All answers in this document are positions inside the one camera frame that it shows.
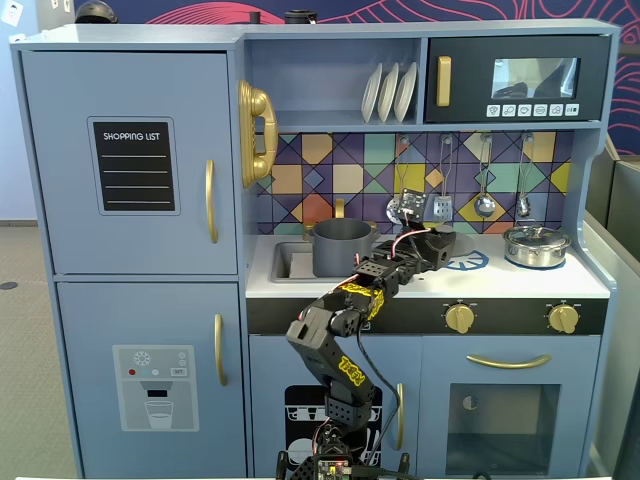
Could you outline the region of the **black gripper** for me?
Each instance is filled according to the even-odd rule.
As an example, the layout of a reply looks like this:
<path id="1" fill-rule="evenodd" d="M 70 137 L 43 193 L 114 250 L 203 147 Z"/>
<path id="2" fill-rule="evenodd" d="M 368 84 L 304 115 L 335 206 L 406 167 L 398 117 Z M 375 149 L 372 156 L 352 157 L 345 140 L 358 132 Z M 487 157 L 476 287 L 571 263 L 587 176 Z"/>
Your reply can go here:
<path id="1" fill-rule="evenodd" d="M 456 232 L 451 227 L 414 232 L 412 238 L 422 270 L 438 270 L 448 264 L 456 242 Z"/>

